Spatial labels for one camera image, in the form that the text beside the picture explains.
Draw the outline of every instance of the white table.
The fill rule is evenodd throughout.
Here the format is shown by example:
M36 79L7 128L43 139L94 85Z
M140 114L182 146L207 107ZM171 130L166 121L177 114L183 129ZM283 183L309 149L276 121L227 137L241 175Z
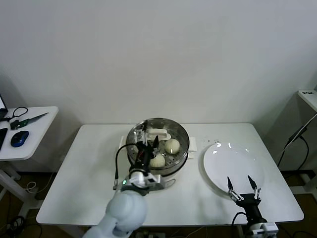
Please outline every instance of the white table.
M42 204L37 221L50 225L93 226L105 214L111 200L115 173L114 156L121 136L133 125L84 125ZM210 226L231 224L242 211L227 195L213 188L201 159L215 141L240 143L256 154L265 173L260 211L270 222L299 221L304 214L274 160L251 124L184 124L196 138L197 154L175 176L176 183L145 198L148 214L144 226ZM127 174L125 152L118 158L119 176ZM244 216L236 224L245 224Z
M47 113L44 117L40 118L34 123L31 123L19 130L10 130L10 124L6 121L0 122L0 129L8 128L8 132L5 136L2 148L0 150L0 184L4 189L0 193L0 200L8 190L14 194L17 198L23 201L23 206L20 210L19 216L26 217L30 209L39 209L42 200L36 200L34 198L35 194L30 194L20 185L18 185L14 180L19 180L20 175L10 166L8 162L16 160L26 160L29 159L37 149L42 138L44 137L46 131L54 120L58 108L57 107L37 107L28 108L28 112L22 115L18 119L20 121L28 118L33 118L43 113ZM12 116L14 109L8 109L6 117ZM11 146L10 141L13 135L21 130L29 131L29 136L25 143L21 147L14 148Z

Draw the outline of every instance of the pot handle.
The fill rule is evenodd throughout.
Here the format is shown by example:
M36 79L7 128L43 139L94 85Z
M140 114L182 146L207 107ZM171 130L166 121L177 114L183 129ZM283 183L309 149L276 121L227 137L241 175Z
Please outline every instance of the pot handle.
M171 138L170 134L167 133L165 129L147 129L147 139L154 140L158 136L158 140L169 140Z

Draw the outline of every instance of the white plate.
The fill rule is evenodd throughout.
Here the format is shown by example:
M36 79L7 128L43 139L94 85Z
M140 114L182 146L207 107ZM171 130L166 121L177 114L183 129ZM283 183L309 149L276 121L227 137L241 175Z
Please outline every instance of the white plate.
M228 192L230 178L233 189L241 193L253 193L248 175L258 187L264 183L261 165L249 150L230 142L212 145L204 155L204 167L210 180L222 191Z

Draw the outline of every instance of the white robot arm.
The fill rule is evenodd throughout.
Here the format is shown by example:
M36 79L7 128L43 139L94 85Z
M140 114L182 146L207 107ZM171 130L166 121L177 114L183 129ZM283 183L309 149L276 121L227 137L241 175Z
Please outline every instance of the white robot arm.
M145 221L147 205L138 192L117 192L108 203L100 223L92 227L84 238L128 238Z

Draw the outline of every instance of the computer mouse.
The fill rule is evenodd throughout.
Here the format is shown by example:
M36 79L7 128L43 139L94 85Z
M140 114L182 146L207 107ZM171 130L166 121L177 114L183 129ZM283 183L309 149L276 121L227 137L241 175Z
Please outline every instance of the computer mouse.
M13 147L20 147L24 144L26 138L28 138L29 132L27 130L22 130L15 133L11 139L11 145Z

